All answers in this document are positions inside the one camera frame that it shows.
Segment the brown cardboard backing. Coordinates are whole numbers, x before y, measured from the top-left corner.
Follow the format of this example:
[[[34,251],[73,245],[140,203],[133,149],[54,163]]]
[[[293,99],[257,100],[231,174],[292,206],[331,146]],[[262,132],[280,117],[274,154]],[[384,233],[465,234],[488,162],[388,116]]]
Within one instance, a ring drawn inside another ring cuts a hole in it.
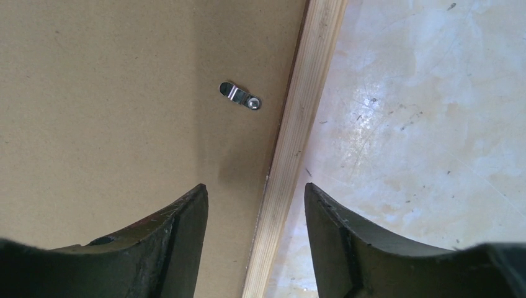
[[[87,244],[203,183],[195,296],[240,297],[305,8],[2,1],[1,236]]]

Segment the wooden picture frame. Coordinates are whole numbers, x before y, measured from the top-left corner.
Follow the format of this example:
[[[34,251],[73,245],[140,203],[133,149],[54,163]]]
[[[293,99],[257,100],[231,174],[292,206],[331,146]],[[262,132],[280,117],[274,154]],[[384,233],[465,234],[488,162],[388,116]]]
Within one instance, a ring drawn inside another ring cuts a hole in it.
[[[242,297],[264,297],[348,2],[308,1]]]

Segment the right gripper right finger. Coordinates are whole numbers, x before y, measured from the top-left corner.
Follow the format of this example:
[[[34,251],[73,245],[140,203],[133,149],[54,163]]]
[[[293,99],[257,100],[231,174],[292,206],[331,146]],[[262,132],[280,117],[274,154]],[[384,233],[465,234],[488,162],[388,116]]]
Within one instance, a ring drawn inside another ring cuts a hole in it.
[[[320,297],[524,297],[525,244],[462,250],[393,233],[313,183],[305,217]]]

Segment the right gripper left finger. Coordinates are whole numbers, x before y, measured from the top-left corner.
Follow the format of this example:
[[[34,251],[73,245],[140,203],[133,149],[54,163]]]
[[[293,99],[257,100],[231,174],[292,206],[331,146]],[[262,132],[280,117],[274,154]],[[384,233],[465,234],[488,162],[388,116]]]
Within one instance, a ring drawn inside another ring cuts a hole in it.
[[[44,250],[1,240],[2,297],[193,297],[208,219],[198,184],[87,245]]]

